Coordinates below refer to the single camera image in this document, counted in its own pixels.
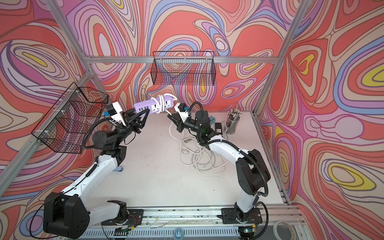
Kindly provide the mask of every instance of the floor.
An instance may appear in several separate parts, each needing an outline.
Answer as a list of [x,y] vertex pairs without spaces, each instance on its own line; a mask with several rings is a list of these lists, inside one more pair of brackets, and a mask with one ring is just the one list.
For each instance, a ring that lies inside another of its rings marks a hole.
[[[210,116],[220,122],[225,121],[227,113],[210,113]],[[108,200],[124,201],[128,207],[233,205],[241,191],[235,166],[228,163],[223,173],[208,177],[200,175],[194,167],[183,165],[179,161],[179,142],[169,135],[170,124],[171,120],[165,113],[149,115],[142,132],[127,146],[126,158],[121,164],[124,170],[110,173],[86,206],[92,207]],[[182,136],[176,131],[176,126],[171,127],[171,133],[178,139]],[[185,131],[184,137],[187,136],[191,135]],[[132,138],[133,134],[127,137],[126,142]],[[243,113],[235,134],[229,135],[229,141],[240,148],[261,152],[271,179],[268,181],[269,195],[260,197],[260,200],[266,204],[282,204],[250,113]],[[191,163],[191,155],[182,153],[183,161]]]

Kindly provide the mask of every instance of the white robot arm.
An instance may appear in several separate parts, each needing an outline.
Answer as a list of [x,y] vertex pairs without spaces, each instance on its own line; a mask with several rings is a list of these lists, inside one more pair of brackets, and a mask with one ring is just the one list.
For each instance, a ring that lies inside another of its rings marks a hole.
[[[254,213],[258,195],[266,196],[268,194],[266,185],[270,179],[268,169],[257,150],[239,149],[217,135],[210,128],[208,112],[202,109],[199,102],[194,104],[200,105],[200,111],[196,112],[195,119],[191,119],[190,110],[188,111],[184,103],[175,106],[179,114],[168,115],[168,118],[176,124],[179,132],[182,132],[184,128],[195,131],[200,145],[221,154],[236,165],[242,192],[231,215],[227,216],[226,220],[223,218],[223,222],[228,220],[235,220],[232,223],[247,222],[250,215]],[[89,226],[96,223],[109,220],[123,225],[128,219],[129,214],[125,202],[111,200],[91,209],[87,209],[85,203],[104,178],[124,160],[126,146],[120,146],[120,143],[133,131],[141,132],[140,129],[145,125],[149,110],[146,109],[136,114],[134,109],[130,109],[121,113],[120,108],[116,109],[112,104],[107,106],[107,110],[112,118],[106,118],[106,120],[115,124],[115,130],[95,132],[93,134],[94,145],[86,146],[92,130],[100,122],[105,121],[102,119],[91,126],[82,141],[84,149],[100,149],[102,150],[101,155],[95,158],[95,163],[82,176],[63,189],[61,193],[51,193],[45,199],[43,229],[47,233],[76,239]],[[125,121],[124,124],[118,122],[121,119]],[[265,187],[264,192],[259,191],[262,187]]]

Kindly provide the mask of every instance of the purple power strip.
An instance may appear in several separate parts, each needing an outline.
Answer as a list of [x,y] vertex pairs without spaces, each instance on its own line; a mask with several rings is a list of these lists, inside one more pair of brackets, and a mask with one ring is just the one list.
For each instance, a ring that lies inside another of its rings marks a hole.
[[[173,107],[173,97],[165,95],[164,96],[165,109]],[[133,104],[136,112],[139,113],[147,108],[149,108],[149,114],[155,113],[159,111],[160,106],[155,102],[155,100],[150,99],[144,102],[139,102]]]

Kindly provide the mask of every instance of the aluminum frame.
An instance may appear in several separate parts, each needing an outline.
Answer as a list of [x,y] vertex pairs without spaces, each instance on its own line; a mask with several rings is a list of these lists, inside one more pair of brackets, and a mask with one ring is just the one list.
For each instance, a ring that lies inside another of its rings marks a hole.
[[[158,230],[159,228],[163,229],[175,229],[182,227],[183,230],[188,229],[197,229],[197,228],[206,228],[206,229],[215,229],[215,228],[226,228],[233,229],[239,226],[245,226],[250,224],[223,224],[222,220],[217,217],[221,214],[221,208],[231,208],[232,205],[218,205],[218,206],[193,206],[193,207],[136,207],[129,209],[143,209],[142,223],[140,226],[136,227],[134,230],[147,231],[147,230]],[[289,224],[295,226],[300,226],[301,228],[306,227],[304,217],[301,215],[301,211],[298,206],[287,206],[285,204],[270,204],[268,205],[268,215],[269,215],[269,225],[273,225],[275,222],[283,220]],[[260,213],[264,219],[263,223],[259,226],[265,225],[265,210],[260,208]],[[113,236],[114,228],[119,226],[104,226],[104,231],[109,237],[118,237]],[[87,229],[87,233],[84,233],[79,239],[85,238],[104,238],[104,233],[100,232],[101,226],[96,224]],[[146,233],[147,238],[151,238],[150,232]]]
[[[153,63],[152,56],[86,56],[88,63]],[[215,63],[277,63],[277,57],[214,57]]]
[[268,147],[268,143],[266,142],[266,139],[265,139],[264,135],[262,134],[263,131],[262,131],[261,125],[257,119],[257,116],[255,114],[252,114],[252,119],[253,119],[253,123],[255,124],[257,133],[259,134],[259,138],[262,142],[263,148],[265,150],[266,158],[269,162],[269,165],[271,166],[272,174],[275,177],[275,179],[277,179],[276,180],[277,186],[282,190],[287,205],[291,205],[292,204],[291,200],[290,200],[288,193],[284,187],[283,181],[281,180],[280,174],[277,172],[276,164],[273,161],[274,160],[273,153],[270,151],[270,149]]

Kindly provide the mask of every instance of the black wire basket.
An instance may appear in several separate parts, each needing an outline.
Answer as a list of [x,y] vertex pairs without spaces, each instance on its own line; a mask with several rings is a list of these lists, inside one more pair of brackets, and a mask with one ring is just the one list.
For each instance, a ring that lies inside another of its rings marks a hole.
[[76,87],[73,93],[68,94],[71,94],[68,102],[61,109],[55,110],[57,114],[47,127],[36,130],[51,111],[40,120],[32,135],[54,152],[80,154],[81,141],[89,127],[100,119],[103,109],[108,104],[108,95],[89,87]]
[[215,85],[212,51],[154,51],[153,58],[153,85]]

